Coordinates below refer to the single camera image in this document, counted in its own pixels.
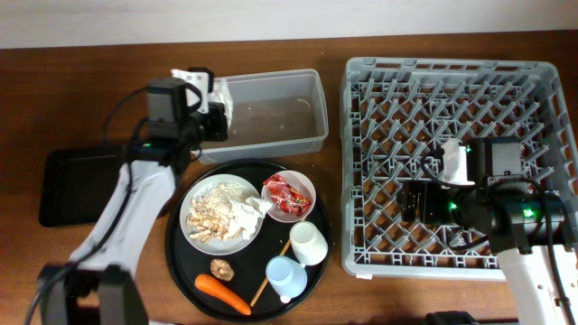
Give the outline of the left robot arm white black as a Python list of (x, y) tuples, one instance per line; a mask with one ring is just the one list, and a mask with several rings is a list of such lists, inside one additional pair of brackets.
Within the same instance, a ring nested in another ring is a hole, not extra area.
[(143, 87), (147, 115), (128, 140), (117, 185), (89, 236), (61, 265), (46, 265), (25, 323), (148, 324), (135, 284), (155, 220), (202, 143), (223, 142), (231, 126), (228, 83), (208, 70), (174, 70)]

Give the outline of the pink bowl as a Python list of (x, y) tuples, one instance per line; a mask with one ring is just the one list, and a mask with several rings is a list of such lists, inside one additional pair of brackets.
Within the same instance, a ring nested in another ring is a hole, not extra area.
[(316, 191), (304, 174), (280, 171), (263, 182), (261, 198), (272, 204), (267, 214), (276, 221), (294, 223), (305, 219), (316, 203)]

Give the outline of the white tissue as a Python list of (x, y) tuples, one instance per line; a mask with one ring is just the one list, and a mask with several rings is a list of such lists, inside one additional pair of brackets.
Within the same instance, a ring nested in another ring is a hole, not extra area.
[(216, 96), (217, 101), (224, 105), (227, 124), (228, 127), (231, 127), (234, 111), (234, 101), (226, 79), (220, 78), (213, 82), (213, 94)]
[(256, 233), (257, 223), (273, 207), (272, 202), (256, 197), (249, 197), (244, 201), (232, 200), (230, 204), (230, 219), (225, 238), (241, 236), (245, 240), (249, 240)]

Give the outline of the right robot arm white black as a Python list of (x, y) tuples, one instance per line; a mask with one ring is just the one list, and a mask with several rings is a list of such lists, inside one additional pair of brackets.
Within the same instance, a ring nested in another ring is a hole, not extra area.
[(489, 244), (522, 324), (577, 322), (577, 217), (568, 203), (528, 178), (516, 137), (448, 140), (430, 152), (443, 162), (423, 181), (404, 181), (396, 203), (406, 222), (481, 232), (461, 251)]

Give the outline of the red snack wrapper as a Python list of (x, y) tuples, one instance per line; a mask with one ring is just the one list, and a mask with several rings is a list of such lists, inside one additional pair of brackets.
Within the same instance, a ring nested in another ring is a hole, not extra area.
[(284, 213), (301, 216), (312, 206), (312, 200), (304, 196), (279, 174), (264, 181), (264, 186), (273, 203)]

